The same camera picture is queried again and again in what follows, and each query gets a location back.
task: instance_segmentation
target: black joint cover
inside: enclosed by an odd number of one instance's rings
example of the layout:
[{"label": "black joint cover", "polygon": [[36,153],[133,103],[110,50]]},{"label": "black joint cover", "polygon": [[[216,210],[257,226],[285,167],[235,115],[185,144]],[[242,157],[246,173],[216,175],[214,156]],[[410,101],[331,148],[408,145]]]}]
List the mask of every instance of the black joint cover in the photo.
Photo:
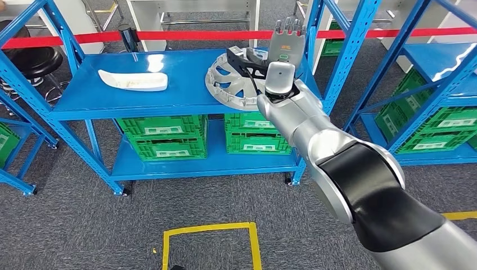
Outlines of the black joint cover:
[{"label": "black joint cover", "polygon": [[384,158],[367,145],[356,143],[318,166],[346,198],[358,238],[370,251],[401,248],[445,222],[406,193]]}]

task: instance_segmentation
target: yellow floor tape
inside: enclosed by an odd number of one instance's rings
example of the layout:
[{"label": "yellow floor tape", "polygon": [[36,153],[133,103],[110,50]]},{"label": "yellow floor tape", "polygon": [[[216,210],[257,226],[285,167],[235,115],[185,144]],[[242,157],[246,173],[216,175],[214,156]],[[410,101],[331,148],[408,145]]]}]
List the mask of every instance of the yellow floor tape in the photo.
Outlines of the yellow floor tape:
[{"label": "yellow floor tape", "polygon": [[116,3],[113,3],[109,10],[95,10],[95,13],[111,13],[113,9],[116,7]]},{"label": "yellow floor tape", "polygon": [[462,221],[464,219],[477,218],[477,211],[450,212],[442,215],[451,221]]},{"label": "yellow floor tape", "polygon": [[223,223],[203,226],[193,226],[178,229],[170,229],[164,232],[163,238],[163,270],[168,270],[169,264],[169,239],[173,235],[183,233],[206,232],[216,230],[248,229],[250,236],[250,247],[252,252],[252,261],[254,270],[262,270],[262,261],[260,259],[260,248],[258,245],[257,225],[255,222]]}]

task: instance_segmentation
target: stool seat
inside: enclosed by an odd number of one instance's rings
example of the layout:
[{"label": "stool seat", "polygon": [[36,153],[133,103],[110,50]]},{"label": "stool seat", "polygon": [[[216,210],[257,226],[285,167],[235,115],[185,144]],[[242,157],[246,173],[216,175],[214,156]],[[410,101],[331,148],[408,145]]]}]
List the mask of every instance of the stool seat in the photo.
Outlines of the stool seat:
[{"label": "stool seat", "polygon": [[53,47],[25,48],[11,61],[26,79],[33,79],[57,70],[63,62],[63,55]]}]

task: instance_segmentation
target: crate label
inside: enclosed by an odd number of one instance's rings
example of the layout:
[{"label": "crate label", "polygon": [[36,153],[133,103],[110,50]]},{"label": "crate label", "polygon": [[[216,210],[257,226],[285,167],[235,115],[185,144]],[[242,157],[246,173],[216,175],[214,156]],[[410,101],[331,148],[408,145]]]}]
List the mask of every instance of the crate label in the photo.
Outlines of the crate label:
[{"label": "crate label", "polygon": [[145,135],[171,134],[171,133],[183,133],[182,127],[176,126],[176,127],[144,128]]},{"label": "crate label", "polygon": [[383,116],[382,119],[384,120],[384,123],[386,123],[386,125],[388,126],[391,134],[396,135],[396,133],[398,133],[398,129],[396,128],[393,121],[391,120],[391,117],[389,117],[389,114],[386,114],[385,116]]},{"label": "crate label", "polygon": [[158,158],[167,158],[170,156],[190,156],[189,151],[187,150],[178,150],[178,151],[156,151],[156,156]]},{"label": "crate label", "polygon": [[7,136],[0,134],[0,150],[4,147],[7,140],[8,140]]},{"label": "crate label", "polygon": [[[403,91],[403,93],[406,92],[409,92],[409,88]],[[417,111],[417,109],[421,107],[421,105],[419,105],[419,102],[417,102],[417,100],[413,96],[406,97],[405,99],[413,111]]]},{"label": "crate label", "polygon": [[274,128],[270,121],[245,120],[244,128]]},{"label": "crate label", "polygon": [[458,119],[458,120],[444,120],[439,123],[438,128],[446,127],[462,127],[466,125],[474,125],[477,122],[477,118]]},{"label": "crate label", "polygon": [[447,142],[419,143],[414,146],[413,150],[437,149],[444,148]]},{"label": "crate label", "polygon": [[244,145],[248,151],[275,151],[275,145]]}]

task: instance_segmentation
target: robotic arm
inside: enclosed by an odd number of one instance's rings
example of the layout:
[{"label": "robotic arm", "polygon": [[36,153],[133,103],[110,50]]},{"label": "robotic arm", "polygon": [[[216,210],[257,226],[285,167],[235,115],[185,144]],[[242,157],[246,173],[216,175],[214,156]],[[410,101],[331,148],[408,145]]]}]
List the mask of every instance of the robotic arm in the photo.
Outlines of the robotic arm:
[{"label": "robotic arm", "polygon": [[406,193],[395,158],[334,126],[320,100],[295,79],[304,47],[304,29],[297,24],[287,19],[281,30],[277,23],[267,61],[250,51],[251,61],[230,50],[227,56],[242,76],[265,77],[264,91],[257,89],[258,108],[298,149],[328,210],[354,227],[383,269],[476,269],[477,242]]}]

